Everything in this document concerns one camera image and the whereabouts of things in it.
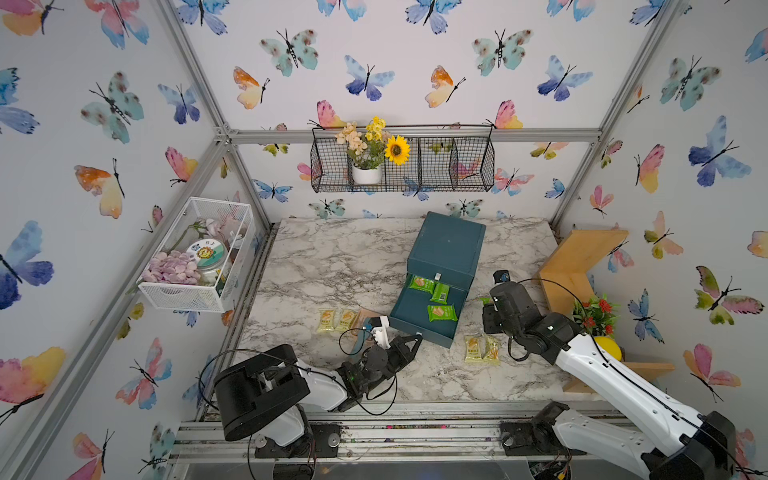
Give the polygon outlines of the green cookie packet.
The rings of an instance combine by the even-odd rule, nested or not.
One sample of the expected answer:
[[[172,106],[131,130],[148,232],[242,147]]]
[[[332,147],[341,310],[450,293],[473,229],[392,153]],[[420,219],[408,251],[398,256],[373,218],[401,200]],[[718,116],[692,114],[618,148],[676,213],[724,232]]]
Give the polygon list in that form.
[[[435,285],[436,282],[434,280],[412,275],[408,287],[432,295],[434,293]]]
[[[453,305],[428,305],[427,315],[430,322],[458,321],[458,315]]]
[[[436,283],[432,292],[431,302],[446,305],[448,303],[449,293],[449,285]]]

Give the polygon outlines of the yellow cookie packet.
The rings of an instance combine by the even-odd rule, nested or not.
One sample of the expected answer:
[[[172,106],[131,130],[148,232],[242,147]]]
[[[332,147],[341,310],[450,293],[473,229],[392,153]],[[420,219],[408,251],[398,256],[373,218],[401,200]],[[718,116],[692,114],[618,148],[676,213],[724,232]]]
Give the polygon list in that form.
[[[345,309],[342,311],[339,322],[335,328],[338,332],[345,332],[353,328],[358,320],[358,312],[351,309]]]
[[[500,359],[501,343],[492,336],[485,337],[485,354],[483,355],[483,362],[489,365],[498,366],[501,364]]]
[[[319,311],[319,314],[320,314],[320,318],[319,318],[319,325],[317,328],[317,332],[318,333],[333,332],[335,330],[336,310],[321,309]]]
[[[468,364],[477,364],[483,362],[482,338],[474,335],[464,337],[465,340],[465,362]]]

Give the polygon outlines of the dark teal drawer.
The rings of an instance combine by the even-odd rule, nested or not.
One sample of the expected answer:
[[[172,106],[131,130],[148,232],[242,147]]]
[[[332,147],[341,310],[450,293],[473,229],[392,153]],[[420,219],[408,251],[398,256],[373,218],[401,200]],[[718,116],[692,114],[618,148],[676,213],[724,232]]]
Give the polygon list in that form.
[[[410,287],[413,275],[408,273],[406,282],[388,318],[390,326],[410,335],[420,334],[428,341],[450,348],[456,337],[458,321],[428,319],[428,306],[432,295]]]

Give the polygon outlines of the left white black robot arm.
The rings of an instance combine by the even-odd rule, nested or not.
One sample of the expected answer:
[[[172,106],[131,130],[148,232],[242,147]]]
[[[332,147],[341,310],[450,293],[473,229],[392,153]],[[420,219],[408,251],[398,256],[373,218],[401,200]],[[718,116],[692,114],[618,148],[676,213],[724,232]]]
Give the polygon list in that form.
[[[282,344],[221,371],[212,393],[228,442],[262,435],[280,447],[308,435],[305,405],[344,412],[372,400],[373,390],[386,381],[397,385],[397,374],[416,357],[423,338],[399,336],[387,346],[376,341],[355,362],[335,370],[300,360],[292,346]]]

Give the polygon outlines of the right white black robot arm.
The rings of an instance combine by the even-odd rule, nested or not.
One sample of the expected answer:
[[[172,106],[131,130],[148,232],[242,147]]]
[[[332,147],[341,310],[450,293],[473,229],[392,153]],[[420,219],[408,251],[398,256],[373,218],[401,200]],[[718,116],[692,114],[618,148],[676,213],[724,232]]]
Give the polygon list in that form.
[[[643,479],[731,479],[741,464],[733,423],[656,388],[569,317],[542,315],[519,282],[490,291],[503,332],[529,354],[577,377],[630,420],[631,430],[553,401],[532,420],[532,444],[578,450]]]

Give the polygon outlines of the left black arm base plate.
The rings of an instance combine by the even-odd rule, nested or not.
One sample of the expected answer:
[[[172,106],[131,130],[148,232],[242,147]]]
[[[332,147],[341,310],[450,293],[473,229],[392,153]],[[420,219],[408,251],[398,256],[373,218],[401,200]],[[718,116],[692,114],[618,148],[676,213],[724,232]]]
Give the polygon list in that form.
[[[255,458],[336,458],[341,443],[341,427],[332,423],[310,423],[305,433],[288,446],[255,436],[250,452]]]

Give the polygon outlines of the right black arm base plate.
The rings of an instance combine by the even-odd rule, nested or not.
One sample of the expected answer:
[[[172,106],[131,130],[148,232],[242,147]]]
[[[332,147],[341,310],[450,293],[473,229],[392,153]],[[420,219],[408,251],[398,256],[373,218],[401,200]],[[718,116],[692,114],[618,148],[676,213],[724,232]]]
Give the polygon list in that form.
[[[570,450],[555,435],[555,420],[570,410],[564,403],[552,401],[533,418],[501,422],[500,444],[506,456],[557,455],[574,453],[585,455],[581,450]]]

